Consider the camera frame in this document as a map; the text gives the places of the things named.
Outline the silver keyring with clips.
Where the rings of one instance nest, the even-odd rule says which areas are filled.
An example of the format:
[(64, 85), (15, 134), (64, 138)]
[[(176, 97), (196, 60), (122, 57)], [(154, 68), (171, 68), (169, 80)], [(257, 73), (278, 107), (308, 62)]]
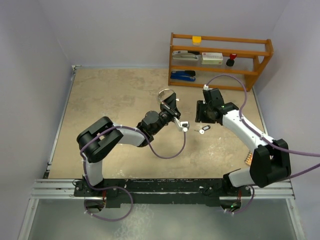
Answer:
[(180, 98), (177, 97), (176, 92), (170, 88), (162, 89), (157, 94), (157, 101), (161, 104), (167, 98), (172, 98), (173, 101), (179, 102)]

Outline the key with black fob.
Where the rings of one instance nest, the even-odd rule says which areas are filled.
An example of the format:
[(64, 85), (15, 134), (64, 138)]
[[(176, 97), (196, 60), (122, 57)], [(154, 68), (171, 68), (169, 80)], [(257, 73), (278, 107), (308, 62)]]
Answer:
[(200, 127), (199, 129), (194, 129), (194, 131), (203, 135), (205, 133), (205, 131), (209, 130), (210, 128), (211, 128), (210, 125), (205, 125), (205, 126)]

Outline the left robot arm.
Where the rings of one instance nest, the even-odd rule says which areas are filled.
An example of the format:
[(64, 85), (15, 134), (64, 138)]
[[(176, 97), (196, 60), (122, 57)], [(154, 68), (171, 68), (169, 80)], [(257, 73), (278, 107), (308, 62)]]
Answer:
[(189, 123), (180, 121), (179, 100), (175, 91), (163, 89), (158, 93), (157, 100), (160, 112), (148, 111), (136, 127), (117, 124), (104, 116), (78, 135), (76, 141), (82, 157), (85, 190), (91, 196), (98, 196), (103, 191), (103, 160), (116, 145), (150, 146), (154, 135), (171, 122), (186, 137)]

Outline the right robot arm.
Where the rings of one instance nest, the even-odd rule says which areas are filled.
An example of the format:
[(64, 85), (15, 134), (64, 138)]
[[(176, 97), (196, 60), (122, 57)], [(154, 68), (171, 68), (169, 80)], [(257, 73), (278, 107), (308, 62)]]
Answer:
[(275, 140), (248, 121), (232, 102), (224, 102), (218, 88), (205, 88), (203, 100), (197, 101), (197, 123), (215, 124), (233, 132), (252, 153), (251, 165), (226, 173), (222, 177), (222, 190), (235, 195), (240, 187), (256, 185), (264, 188), (291, 176), (289, 146), (283, 139)]

